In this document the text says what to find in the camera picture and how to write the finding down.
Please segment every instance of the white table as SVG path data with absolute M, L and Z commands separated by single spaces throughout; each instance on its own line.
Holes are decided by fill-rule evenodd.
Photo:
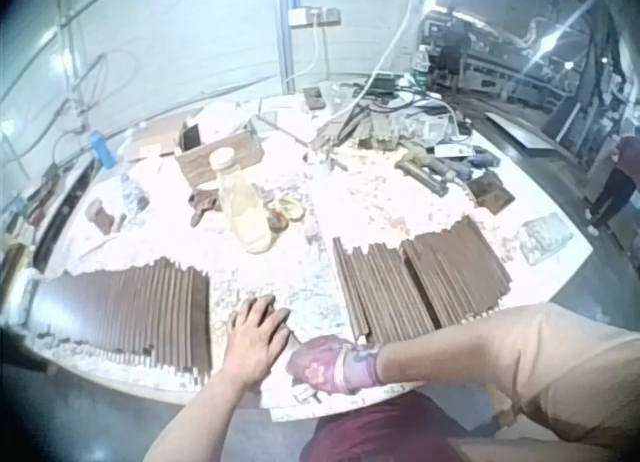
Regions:
M 301 124 L 300 131 L 310 123 L 296 109 L 279 110 L 282 123 L 288 120 L 287 127 L 292 131 L 297 123 Z M 309 179 L 305 174 L 310 170 L 302 162 L 303 147 L 279 132 L 265 135 L 265 158 L 246 170 L 247 177 L 265 188 L 294 195 L 311 209 L 304 223 L 292 224 L 266 254 L 244 253 L 220 214 L 205 215 L 201 224 L 192 229 L 187 204 L 190 189 L 175 160 L 166 157 L 146 159 L 131 169 L 131 177 L 149 191 L 151 204 L 137 219 L 128 220 L 116 236 L 104 238 L 82 214 L 95 197 L 100 197 L 111 213 L 122 211 L 118 178 L 92 186 L 60 238 L 47 275 L 55 276 L 63 270 L 121 270 L 161 256 L 206 271 L 211 278 L 212 359 L 217 370 L 224 353 L 224 324 L 238 301 L 250 293 L 273 292 L 279 304 L 289 307 L 292 314 L 288 323 L 302 342 L 329 333 L 352 339 L 335 265 L 326 250 L 332 237 L 340 237 L 347 247 L 366 247 L 374 242 L 394 247 L 417 234 L 449 228 L 469 215 L 513 279 L 511 292 L 500 301 L 501 308 L 550 300 L 592 251 L 551 198 L 478 133 L 474 133 L 473 143 L 501 159 L 496 172 L 516 197 L 497 217 L 474 207 L 459 187 L 452 186 L 450 193 L 439 199 L 395 170 L 393 165 L 402 150 L 377 153 L 345 147 L 336 156 L 349 167 L 348 172 L 336 170 Z M 518 249 L 515 235 L 524 222 L 552 212 L 560 214 L 573 238 L 554 257 L 530 267 Z M 316 241 L 310 245 L 308 239 Z M 38 353 L 69 370 L 135 395 L 186 403 L 197 391 L 188 379 L 166 370 L 106 361 L 100 351 L 91 348 L 79 351 L 64 344 L 50 347 L 34 340 L 31 344 Z M 318 417 L 364 407 L 412 390 L 416 384 L 373 388 L 355 396 L 325 396 L 322 403 L 302 405 L 289 390 L 282 389 L 288 386 L 290 378 L 280 361 L 263 385 L 259 401 L 261 407 L 271 410 L 274 420 Z

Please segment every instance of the power outlet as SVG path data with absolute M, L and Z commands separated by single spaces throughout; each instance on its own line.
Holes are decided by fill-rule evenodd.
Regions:
M 318 26 L 340 25 L 340 9 L 335 7 L 296 7 L 289 9 L 289 27 L 312 27 L 317 17 Z

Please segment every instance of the white wall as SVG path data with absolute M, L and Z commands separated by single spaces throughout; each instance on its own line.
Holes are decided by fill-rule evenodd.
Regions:
M 370 73 L 395 34 L 409 0 L 301 0 L 304 6 L 337 7 L 342 25 L 319 31 L 323 51 L 319 63 L 309 76 L 298 79 L 297 86 L 317 83 L 326 78 L 322 37 L 326 36 L 331 74 L 335 78 L 353 78 L 353 74 Z M 410 63 L 415 46 L 415 27 L 419 20 L 418 0 L 412 7 L 412 19 L 397 49 L 389 58 L 387 69 L 404 70 Z M 292 45 L 295 71 L 305 68 L 313 59 L 314 41 L 311 28 L 293 29 Z
M 2 91 L 55 21 L 55 0 L 15 1 L 2 22 Z M 101 0 L 73 29 L 81 68 L 106 54 L 106 63 L 83 86 L 87 102 L 97 104 L 90 122 L 104 133 L 202 92 L 279 73 L 273 0 Z M 0 106 L 0 119 L 13 121 L 18 152 L 66 97 L 64 78 L 51 65 L 56 53 L 54 44 Z M 256 90 L 278 93 L 280 81 Z M 38 177 L 46 169 L 52 141 L 74 125 L 74 116 L 66 115 L 25 157 L 30 174 Z M 58 158 L 84 143 L 85 138 L 63 140 Z M 2 171 L 3 195 L 23 184 L 15 164 Z
M 86 1 L 72 0 L 72 5 L 79 7 Z M 439 4 L 446 6 L 449 1 L 439 0 Z M 342 25 L 326 28 L 324 33 L 334 79 L 344 79 L 350 77 L 348 74 L 373 69 L 399 26 L 408 0 L 301 2 L 341 10 Z M 488 17 L 497 10 L 496 3 L 457 0 L 456 7 Z M 527 17 L 535 12 L 533 5 L 527 5 Z M 415 0 L 408 29 L 385 68 L 405 70 L 409 66 L 419 12 L 419 1 Z M 2 92 L 55 23 L 55 0 L 15 0 L 0 33 Z M 263 76 L 276 77 L 233 97 L 271 95 L 281 90 L 274 0 L 101 0 L 76 19 L 72 28 L 81 70 L 99 54 L 106 54 L 106 62 L 83 85 L 85 98 L 92 106 L 91 125 L 103 133 L 202 92 Z M 295 69 L 300 70 L 313 57 L 311 29 L 294 30 L 292 45 Z M 10 137 L 18 152 L 36 138 L 66 97 L 64 78 L 51 64 L 52 57 L 59 53 L 57 43 L 47 48 L 0 105 L 0 121 L 13 122 Z M 297 85 L 316 84 L 324 78 L 321 57 Z M 53 140 L 75 126 L 73 114 L 65 114 L 45 141 L 25 157 L 32 177 L 37 179 L 51 163 Z M 64 139 L 58 159 L 86 143 L 87 136 Z M 3 198 L 25 183 L 16 164 L 7 167 L 2 171 Z

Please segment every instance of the maroon pants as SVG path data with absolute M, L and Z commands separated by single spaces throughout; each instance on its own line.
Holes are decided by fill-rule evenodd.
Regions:
M 449 437 L 468 432 L 418 392 L 321 419 L 302 462 L 438 461 L 461 459 Z

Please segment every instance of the concrete floor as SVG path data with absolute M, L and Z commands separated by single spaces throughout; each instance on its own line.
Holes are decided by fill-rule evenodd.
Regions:
M 579 181 L 570 175 L 572 169 L 557 158 L 527 157 L 483 120 L 482 114 L 471 116 L 477 119 L 476 128 L 538 181 L 584 232 L 582 214 L 586 206 Z M 554 302 L 602 322 L 640 330 L 637 274 L 611 238 L 588 238 L 594 253 Z M 3 343 L 3 349 L 9 350 L 6 345 Z M 2 410 L 3 436 L 22 426 L 30 437 L 27 443 L 37 443 L 39 452 L 47 454 L 46 460 L 139 461 L 179 410 L 96 386 L 64 370 L 36 372 L 3 363 L 1 376 L 3 401 L 7 404 Z M 425 391 L 468 429 L 486 430 L 490 425 L 491 404 L 484 389 L 431 386 Z M 263 411 L 238 412 L 223 459 L 297 460 L 314 425 L 315 421 L 272 424 Z M 14 445 L 21 442 L 17 436 L 11 440 Z

